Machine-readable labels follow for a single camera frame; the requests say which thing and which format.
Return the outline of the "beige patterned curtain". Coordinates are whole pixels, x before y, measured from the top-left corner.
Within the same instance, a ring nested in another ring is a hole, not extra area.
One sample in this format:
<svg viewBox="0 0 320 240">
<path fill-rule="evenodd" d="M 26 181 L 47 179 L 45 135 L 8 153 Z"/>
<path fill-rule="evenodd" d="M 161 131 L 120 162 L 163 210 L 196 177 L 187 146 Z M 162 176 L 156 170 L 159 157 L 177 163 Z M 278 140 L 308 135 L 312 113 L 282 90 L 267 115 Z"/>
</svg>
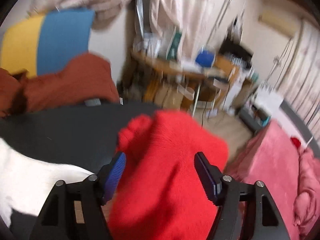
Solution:
<svg viewBox="0 0 320 240">
<path fill-rule="evenodd" d="M 225 39 L 253 51 L 259 79 L 279 89 L 311 129 L 319 128 L 319 15 L 307 0 L 32 0 L 29 15 L 71 8 L 95 13 L 96 27 L 136 7 L 138 43 L 182 33 L 181 57 Z"/>
</svg>

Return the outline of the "grey yellow blue chair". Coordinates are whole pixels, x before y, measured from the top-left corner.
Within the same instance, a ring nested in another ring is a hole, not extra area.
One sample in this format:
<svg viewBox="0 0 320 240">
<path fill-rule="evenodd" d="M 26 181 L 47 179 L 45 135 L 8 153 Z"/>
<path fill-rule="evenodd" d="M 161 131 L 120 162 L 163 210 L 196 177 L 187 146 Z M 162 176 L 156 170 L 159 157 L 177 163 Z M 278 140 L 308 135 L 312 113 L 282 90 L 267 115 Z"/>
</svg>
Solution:
<svg viewBox="0 0 320 240">
<path fill-rule="evenodd" d="M 8 28 L 1 44 L 1 68 L 29 76 L 57 73 L 88 51 L 95 13 L 89 9 L 54 11 Z"/>
</svg>

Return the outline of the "cluttered wooden desk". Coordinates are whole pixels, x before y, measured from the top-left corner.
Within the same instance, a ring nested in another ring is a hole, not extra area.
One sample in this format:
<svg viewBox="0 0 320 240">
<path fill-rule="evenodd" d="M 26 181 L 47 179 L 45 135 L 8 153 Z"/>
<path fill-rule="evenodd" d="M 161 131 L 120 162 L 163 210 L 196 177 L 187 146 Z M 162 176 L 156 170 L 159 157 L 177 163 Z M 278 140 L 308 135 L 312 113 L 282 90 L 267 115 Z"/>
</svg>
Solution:
<svg viewBox="0 0 320 240">
<path fill-rule="evenodd" d="M 204 82 L 218 80 L 219 78 L 230 77 L 227 87 L 231 88 L 235 84 L 235 78 L 240 76 L 238 70 L 235 71 L 234 75 L 231 75 L 232 69 L 236 68 L 236 65 L 231 61 L 231 57 L 242 59 L 245 61 L 245 64 L 250 64 L 253 53 L 239 44 L 234 44 L 230 40 L 224 40 L 220 50 L 216 54 L 212 68 L 203 68 L 196 62 L 191 62 L 191 70 L 184 70 L 182 63 L 152 58 L 141 51 L 133 50 L 130 56 L 131 61 L 121 80 L 124 89 L 129 89 L 132 86 L 135 75 L 141 70 L 145 74 L 146 89 L 152 84 L 156 84 L 156 80 L 163 76 L 180 76 L 185 77 L 191 83 L 197 84 L 197 92 L 199 93 Z"/>
</svg>

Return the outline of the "white knitted sweater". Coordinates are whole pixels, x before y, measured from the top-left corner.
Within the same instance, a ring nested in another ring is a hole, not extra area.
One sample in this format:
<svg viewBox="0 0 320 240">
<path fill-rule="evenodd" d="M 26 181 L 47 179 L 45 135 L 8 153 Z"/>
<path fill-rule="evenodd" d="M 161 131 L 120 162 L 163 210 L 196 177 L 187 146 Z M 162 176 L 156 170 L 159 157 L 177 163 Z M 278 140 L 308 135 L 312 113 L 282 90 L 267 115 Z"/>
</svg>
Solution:
<svg viewBox="0 0 320 240">
<path fill-rule="evenodd" d="M 58 180 L 83 181 L 92 172 L 74 165 L 52 164 L 20 154 L 1 139 L 1 217 L 11 226 L 12 211 L 38 216 Z"/>
</svg>

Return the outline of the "red fuzzy garment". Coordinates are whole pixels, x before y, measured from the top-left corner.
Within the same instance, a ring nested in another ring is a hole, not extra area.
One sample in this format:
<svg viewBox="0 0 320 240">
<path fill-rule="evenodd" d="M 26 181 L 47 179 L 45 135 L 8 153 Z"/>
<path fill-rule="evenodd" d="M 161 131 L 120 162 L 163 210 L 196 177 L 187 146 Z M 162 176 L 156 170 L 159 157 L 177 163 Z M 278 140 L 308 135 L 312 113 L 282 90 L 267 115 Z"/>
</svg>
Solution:
<svg viewBox="0 0 320 240">
<path fill-rule="evenodd" d="M 228 146 L 189 114 L 156 111 L 118 134 L 126 166 L 108 220 L 114 239 L 205 239 L 216 216 L 194 167 L 203 152 L 223 170 Z"/>
</svg>

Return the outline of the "pink bed blanket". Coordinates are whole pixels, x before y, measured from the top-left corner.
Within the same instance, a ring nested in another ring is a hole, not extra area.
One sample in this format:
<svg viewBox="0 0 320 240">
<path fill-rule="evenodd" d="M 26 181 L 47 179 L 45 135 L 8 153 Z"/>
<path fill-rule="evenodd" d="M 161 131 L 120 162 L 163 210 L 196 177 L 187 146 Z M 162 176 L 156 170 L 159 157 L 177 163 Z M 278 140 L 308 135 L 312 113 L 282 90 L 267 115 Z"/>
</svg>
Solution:
<svg viewBox="0 0 320 240">
<path fill-rule="evenodd" d="M 304 239 L 319 218 L 319 159 L 311 148 L 297 147 L 275 120 L 248 141 L 226 173 L 266 184 L 291 239 Z"/>
</svg>

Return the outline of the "blue round object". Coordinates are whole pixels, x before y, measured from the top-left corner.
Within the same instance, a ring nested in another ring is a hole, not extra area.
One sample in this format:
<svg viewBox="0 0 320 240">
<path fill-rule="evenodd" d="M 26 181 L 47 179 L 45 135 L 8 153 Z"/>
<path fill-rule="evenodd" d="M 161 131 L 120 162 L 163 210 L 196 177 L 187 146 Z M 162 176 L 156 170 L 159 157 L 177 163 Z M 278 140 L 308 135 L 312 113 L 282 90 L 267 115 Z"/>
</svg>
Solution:
<svg viewBox="0 0 320 240">
<path fill-rule="evenodd" d="M 195 60 L 195 62 L 203 68 L 210 68 L 214 61 L 215 52 L 206 49 L 201 50 Z"/>
</svg>

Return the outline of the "rust quilted jacket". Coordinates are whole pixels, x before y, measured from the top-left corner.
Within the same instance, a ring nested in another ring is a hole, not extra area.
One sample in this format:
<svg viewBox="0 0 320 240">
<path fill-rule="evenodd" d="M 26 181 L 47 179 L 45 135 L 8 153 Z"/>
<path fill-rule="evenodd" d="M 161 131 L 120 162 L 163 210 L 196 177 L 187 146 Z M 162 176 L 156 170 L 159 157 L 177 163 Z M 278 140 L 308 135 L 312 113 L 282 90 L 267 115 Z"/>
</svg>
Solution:
<svg viewBox="0 0 320 240">
<path fill-rule="evenodd" d="M 89 99 L 118 103 L 110 63 L 91 53 L 74 57 L 58 73 L 28 78 L 1 69 L 1 117 L 76 105 Z"/>
</svg>

